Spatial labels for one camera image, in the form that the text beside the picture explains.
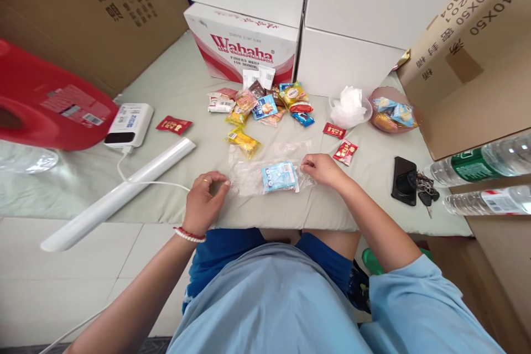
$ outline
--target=light blue shirt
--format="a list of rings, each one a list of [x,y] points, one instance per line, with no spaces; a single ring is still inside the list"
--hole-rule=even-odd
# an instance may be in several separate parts
[[[373,322],[303,252],[270,243],[229,263],[192,300],[168,348],[192,353],[503,353],[422,255],[371,277]]]

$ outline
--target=charging cable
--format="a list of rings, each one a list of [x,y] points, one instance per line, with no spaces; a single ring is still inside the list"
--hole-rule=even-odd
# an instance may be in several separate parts
[[[127,157],[127,155],[129,153],[131,153],[131,150],[133,149],[132,146],[129,146],[129,147],[124,147],[122,149],[122,158],[118,161],[118,163],[116,164],[116,169],[118,170],[118,174],[120,175],[120,177],[122,178],[122,180],[124,181],[124,183],[129,183],[129,184],[161,184],[161,185],[173,185],[173,186],[176,186],[176,187],[179,187],[179,188],[182,188],[184,189],[185,191],[188,191],[190,192],[190,190],[188,188],[186,188],[184,185],[180,185],[180,184],[176,184],[176,183],[166,183],[164,181],[130,181],[128,178],[125,177],[125,175],[123,174],[122,172],[122,169],[120,168],[120,165],[122,164],[123,160]],[[183,212],[183,210],[181,210],[178,214],[177,214],[177,218],[181,215],[181,213]],[[74,328],[72,328],[71,330],[69,330],[67,333],[65,333],[64,335],[62,335],[60,338],[58,338],[56,341],[54,341],[51,345],[49,345],[47,348],[45,348],[44,350],[42,350],[39,354],[46,354],[48,352],[50,352],[50,350],[52,348],[54,348],[55,346],[57,346],[60,342],[62,342],[63,340],[65,340],[68,336],[70,336],[71,334],[73,334],[76,330],[78,330],[79,328],[81,328],[82,326],[85,326],[86,324],[88,324],[90,321],[92,321],[93,319],[95,319],[96,317],[99,316],[99,314],[101,314],[102,312],[104,312],[107,307],[109,307],[110,305],[112,304],[109,303],[108,305],[106,305],[103,309],[101,309],[100,311],[98,311],[96,314],[92,315],[90,318],[86,319],[85,321],[83,321],[82,323],[80,323],[79,325],[75,326]]]

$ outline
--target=blue shorts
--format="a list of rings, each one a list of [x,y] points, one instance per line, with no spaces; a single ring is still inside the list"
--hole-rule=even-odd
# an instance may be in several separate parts
[[[209,284],[209,282],[229,262],[244,253],[266,243],[257,228],[248,230],[210,230],[206,233],[206,242],[197,245],[192,266],[190,284],[186,288],[183,313],[188,303]],[[352,261],[332,250],[311,233],[303,233],[295,245],[328,274],[330,279],[346,295]]]

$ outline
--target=sleeve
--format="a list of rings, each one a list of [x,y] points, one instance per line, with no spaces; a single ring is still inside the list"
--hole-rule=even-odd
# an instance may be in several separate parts
[[[369,281],[373,322],[361,334],[374,352],[504,352],[425,255]]]

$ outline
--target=wahaha box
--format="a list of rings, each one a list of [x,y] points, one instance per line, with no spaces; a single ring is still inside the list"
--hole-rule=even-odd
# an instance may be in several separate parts
[[[274,84],[293,79],[299,30],[194,3],[184,12],[210,74],[243,83],[243,69],[276,69]]]

